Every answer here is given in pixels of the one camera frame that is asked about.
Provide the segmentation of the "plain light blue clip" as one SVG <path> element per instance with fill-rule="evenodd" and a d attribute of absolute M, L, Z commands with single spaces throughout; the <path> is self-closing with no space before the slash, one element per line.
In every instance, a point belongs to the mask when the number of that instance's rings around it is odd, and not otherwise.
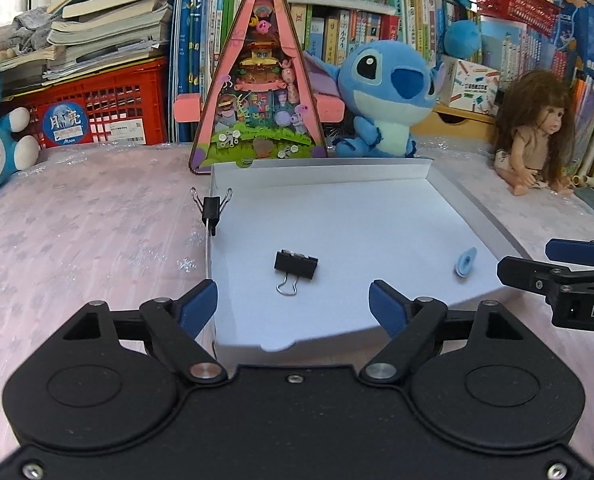
<path fill-rule="evenodd" d="M 477 258 L 477 248 L 476 247 L 472 247 L 472 248 L 465 250 L 465 252 L 463 252 L 462 255 L 459 255 L 456 260 L 456 263 L 454 266 L 454 273 L 459 278 L 467 278 L 468 275 L 470 274 L 470 272 L 472 272 L 472 268 L 474 267 L 476 258 Z"/>

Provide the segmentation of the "large black binder clip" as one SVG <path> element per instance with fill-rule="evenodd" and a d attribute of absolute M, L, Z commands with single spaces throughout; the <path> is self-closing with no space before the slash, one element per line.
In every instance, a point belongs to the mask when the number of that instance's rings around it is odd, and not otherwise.
<path fill-rule="evenodd" d="M 274 270 L 283 275 L 283 281 L 276 286 L 276 291 L 285 297 L 296 296 L 299 281 L 311 281 L 318 265 L 318 258 L 287 249 L 280 250 L 275 255 Z"/>

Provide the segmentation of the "small binder clip on box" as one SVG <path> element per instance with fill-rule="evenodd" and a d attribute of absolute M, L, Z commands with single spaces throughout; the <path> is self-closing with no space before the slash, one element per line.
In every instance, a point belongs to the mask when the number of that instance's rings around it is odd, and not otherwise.
<path fill-rule="evenodd" d="M 197 206 L 201 213 L 201 222 L 207 230 L 210 236 L 215 236 L 217 232 L 217 226 L 221 219 L 221 214 L 225 206 L 230 203 L 233 196 L 232 188 L 227 189 L 227 193 L 223 197 L 220 196 L 204 196 L 198 195 L 196 188 L 191 188 L 191 196 L 193 202 Z"/>

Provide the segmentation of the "grey shallow cardboard box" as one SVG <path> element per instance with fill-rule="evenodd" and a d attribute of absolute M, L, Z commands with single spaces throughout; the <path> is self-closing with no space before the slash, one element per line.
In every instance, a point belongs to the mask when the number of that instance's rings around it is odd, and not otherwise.
<path fill-rule="evenodd" d="M 227 366 L 316 361 L 383 344 L 369 287 L 474 309 L 505 299 L 498 262 L 524 248 L 451 172 L 429 159 L 258 160 L 213 168 L 211 192 L 233 196 L 209 240 L 218 287 L 215 350 Z M 467 278 L 454 266 L 476 247 Z M 282 249 L 319 259 L 297 295 L 276 291 Z"/>

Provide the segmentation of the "long haired baby doll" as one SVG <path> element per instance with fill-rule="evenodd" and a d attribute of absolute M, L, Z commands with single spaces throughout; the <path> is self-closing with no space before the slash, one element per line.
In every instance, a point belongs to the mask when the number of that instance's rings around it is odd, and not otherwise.
<path fill-rule="evenodd" d="M 493 168 L 516 196 L 537 188 L 568 195 L 573 140 L 566 84 L 547 70 L 530 70 L 508 86 L 496 114 Z"/>

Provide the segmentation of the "wooden drawer box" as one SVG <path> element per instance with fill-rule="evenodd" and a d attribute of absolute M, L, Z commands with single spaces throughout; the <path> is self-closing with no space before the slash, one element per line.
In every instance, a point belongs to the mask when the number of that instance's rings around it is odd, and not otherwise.
<path fill-rule="evenodd" d="M 411 128 L 416 136 L 451 136 L 474 141 L 493 141 L 492 116 L 437 104 L 431 114 Z"/>

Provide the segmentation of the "white pencil print box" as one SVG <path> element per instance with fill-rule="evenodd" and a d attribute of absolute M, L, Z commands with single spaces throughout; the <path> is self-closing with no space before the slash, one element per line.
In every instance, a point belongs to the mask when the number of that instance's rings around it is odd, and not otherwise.
<path fill-rule="evenodd" d="M 480 64 L 445 56 L 446 81 L 440 102 L 454 110 L 494 116 L 500 72 Z"/>

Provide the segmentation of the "red plastic crate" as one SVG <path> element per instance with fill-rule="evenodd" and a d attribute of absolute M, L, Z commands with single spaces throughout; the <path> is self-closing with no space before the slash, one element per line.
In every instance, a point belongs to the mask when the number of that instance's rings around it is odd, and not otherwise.
<path fill-rule="evenodd" d="M 154 145 L 167 141 L 168 60 L 126 64 L 2 101 L 30 114 L 25 136 L 42 148 L 84 143 Z"/>

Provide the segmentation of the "pink triangular diorama toy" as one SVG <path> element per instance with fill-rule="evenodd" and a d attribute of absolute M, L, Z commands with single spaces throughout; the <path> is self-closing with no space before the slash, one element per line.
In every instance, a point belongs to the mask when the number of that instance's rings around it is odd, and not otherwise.
<path fill-rule="evenodd" d="M 197 125 L 189 169 L 209 174 L 219 162 L 326 158 L 322 122 L 345 106 L 312 90 L 287 0 L 242 0 L 207 96 L 181 94 L 173 112 Z"/>

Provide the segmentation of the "Stitch plush toy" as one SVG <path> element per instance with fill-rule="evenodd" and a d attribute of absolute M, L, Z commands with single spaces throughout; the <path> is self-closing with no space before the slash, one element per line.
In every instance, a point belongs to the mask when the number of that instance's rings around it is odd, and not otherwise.
<path fill-rule="evenodd" d="M 335 84 L 352 114 L 351 136 L 337 136 L 338 157 L 405 157 L 416 154 L 411 128 L 431 114 L 446 79 L 446 65 L 427 66 L 422 55 L 397 40 L 355 48 L 335 66 L 306 52 L 315 81 Z"/>

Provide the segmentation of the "blue plush ball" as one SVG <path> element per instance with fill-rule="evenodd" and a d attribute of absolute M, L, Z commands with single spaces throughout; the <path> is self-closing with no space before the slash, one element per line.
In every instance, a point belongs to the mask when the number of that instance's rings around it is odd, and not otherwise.
<path fill-rule="evenodd" d="M 451 58 L 467 60 L 481 47 L 481 35 L 478 25 L 469 20 L 452 23 L 443 36 L 443 47 Z"/>

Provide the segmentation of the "stack of books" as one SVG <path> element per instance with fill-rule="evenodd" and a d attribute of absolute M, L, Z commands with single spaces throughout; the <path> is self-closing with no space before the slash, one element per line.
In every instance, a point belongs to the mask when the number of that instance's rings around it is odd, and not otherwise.
<path fill-rule="evenodd" d="M 173 0 L 58 0 L 0 27 L 6 93 L 154 58 L 170 41 Z"/>

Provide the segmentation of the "row of shelf books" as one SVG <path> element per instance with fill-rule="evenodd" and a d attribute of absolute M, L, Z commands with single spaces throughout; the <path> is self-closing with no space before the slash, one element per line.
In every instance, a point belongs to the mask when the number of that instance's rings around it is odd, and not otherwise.
<path fill-rule="evenodd" d="M 197 125 L 175 121 L 175 99 L 184 93 L 207 96 L 241 1 L 175 0 L 169 128 L 174 141 L 193 145 Z M 468 20 L 464 4 L 456 0 L 287 2 L 303 54 L 308 52 L 335 66 L 343 64 L 355 48 L 378 40 L 408 44 L 423 56 L 427 66 L 435 66 L 449 56 L 443 47 L 446 29 L 456 21 Z M 307 71 L 314 92 L 339 99 L 332 81 L 313 80 L 308 64 Z"/>

